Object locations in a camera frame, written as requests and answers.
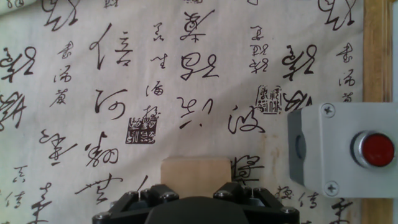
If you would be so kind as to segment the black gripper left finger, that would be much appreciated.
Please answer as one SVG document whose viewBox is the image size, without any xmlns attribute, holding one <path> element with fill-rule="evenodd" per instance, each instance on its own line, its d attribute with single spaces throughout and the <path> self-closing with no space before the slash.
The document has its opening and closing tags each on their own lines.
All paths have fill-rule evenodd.
<svg viewBox="0 0 398 224">
<path fill-rule="evenodd" d="M 144 224 L 156 206 L 178 199 L 179 194 L 165 184 L 128 191 L 109 210 L 94 215 L 92 224 Z"/>
</svg>

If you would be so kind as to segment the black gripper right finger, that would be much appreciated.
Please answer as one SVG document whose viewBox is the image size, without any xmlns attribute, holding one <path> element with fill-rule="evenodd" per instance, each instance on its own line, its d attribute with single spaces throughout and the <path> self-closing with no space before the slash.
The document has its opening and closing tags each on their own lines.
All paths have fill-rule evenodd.
<svg viewBox="0 0 398 224">
<path fill-rule="evenodd" d="M 237 206 L 238 211 L 232 214 L 243 215 L 247 223 L 300 223 L 300 212 L 283 205 L 264 187 L 227 182 L 213 194 L 213 199 Z"/>
</svg>

